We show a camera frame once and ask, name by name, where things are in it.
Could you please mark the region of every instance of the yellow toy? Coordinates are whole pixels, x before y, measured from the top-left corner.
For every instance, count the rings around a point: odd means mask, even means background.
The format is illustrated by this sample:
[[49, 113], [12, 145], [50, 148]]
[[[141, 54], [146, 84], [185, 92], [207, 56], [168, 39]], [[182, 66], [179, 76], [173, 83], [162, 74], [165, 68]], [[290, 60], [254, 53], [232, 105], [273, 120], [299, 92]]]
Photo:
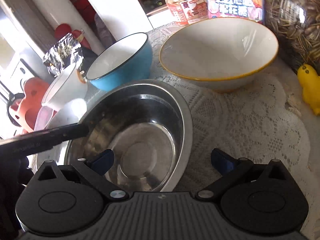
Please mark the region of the yellow toy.
[[303, 64], [298, 69], [298, 80], [302, 86], [302, 99], [315, 113], [320, 114], [320, 76], [308, 64]]

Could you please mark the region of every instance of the white lace tablecloth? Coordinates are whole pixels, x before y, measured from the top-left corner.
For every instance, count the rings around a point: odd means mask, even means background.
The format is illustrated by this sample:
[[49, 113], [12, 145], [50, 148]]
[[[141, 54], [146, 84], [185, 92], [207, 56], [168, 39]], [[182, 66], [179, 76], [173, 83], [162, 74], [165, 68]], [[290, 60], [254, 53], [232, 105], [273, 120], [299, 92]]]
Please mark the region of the white lace tablecloth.
[[[159, 63], [162, 44], [178, 29], [168, 24], [148, 33], [154, 55], [150, 78], [174, 86], [187, 101], [193, 118], [193, 148], [175, 190], [197, 191], [220, 177], [210, 162], [215, 147], [254, 163], [280, 159], [309, 203], [302, 233], [308, 239], [320, 239], [320, 117], [303, 103], [295, 73], [277, 59], [252, 84], [233, 93], [197, 87], [168, 73]], [[93, 98], [104, 94], [91, 91]], [[93, 104], [92, 96], [87, 97], [88, 104]]]

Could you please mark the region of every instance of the glass jar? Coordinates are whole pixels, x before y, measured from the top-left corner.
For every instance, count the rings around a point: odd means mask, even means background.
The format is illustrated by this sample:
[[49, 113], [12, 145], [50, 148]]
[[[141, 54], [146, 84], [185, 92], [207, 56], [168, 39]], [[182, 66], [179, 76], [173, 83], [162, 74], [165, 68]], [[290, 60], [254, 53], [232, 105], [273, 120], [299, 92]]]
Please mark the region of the glass jar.
[[188, 25], [208, 18], [207, 0], [165, 0], [178, 25]]
[[320, 0], [266, 0], [265, 5], [279, 56], [295, 72], [307, 63], [320, 74]]

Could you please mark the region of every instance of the screw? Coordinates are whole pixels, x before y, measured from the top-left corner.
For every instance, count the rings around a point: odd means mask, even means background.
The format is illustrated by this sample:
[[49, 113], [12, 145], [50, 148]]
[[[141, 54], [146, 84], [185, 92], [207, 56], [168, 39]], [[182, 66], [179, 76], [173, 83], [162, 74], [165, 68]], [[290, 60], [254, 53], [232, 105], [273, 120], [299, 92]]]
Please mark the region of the screw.
[[158, 198], [164, 199], [164, 198], [166, 198], [166, 195], [165, 195], [165, 194], [162, 194], [161, 196], [158, 196]]
[[198, 196], [201, 198], [211, 198], [213, 195], [214, 193], [210, 190], [201, 190], [198, 192]]
[[125, 197], [125, 192], [123, 190], [114, 190], [110, 192], [112, 198], [123, 198]]

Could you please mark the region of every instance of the red label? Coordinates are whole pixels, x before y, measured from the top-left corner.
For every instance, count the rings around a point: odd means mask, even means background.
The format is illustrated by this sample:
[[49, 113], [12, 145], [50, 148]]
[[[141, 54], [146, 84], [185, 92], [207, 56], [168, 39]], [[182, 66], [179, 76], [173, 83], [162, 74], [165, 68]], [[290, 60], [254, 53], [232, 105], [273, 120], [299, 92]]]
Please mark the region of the red label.
[[206, 0], [186, 0], [167, 6], [179, 25], [188, 25], [208, 18]]

